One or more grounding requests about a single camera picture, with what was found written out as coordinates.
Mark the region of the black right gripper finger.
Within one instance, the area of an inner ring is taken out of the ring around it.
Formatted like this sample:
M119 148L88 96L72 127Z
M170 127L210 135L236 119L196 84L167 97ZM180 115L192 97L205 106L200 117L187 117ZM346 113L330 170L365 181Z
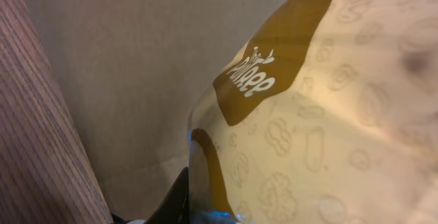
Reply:
M183 168L146 224L189 224L188 167Z

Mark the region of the cream brown nut bag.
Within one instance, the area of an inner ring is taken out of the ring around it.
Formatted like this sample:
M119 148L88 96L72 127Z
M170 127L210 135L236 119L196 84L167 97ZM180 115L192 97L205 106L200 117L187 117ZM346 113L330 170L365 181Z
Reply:
M437 0L287 0L189 136L191 223L436 223Z

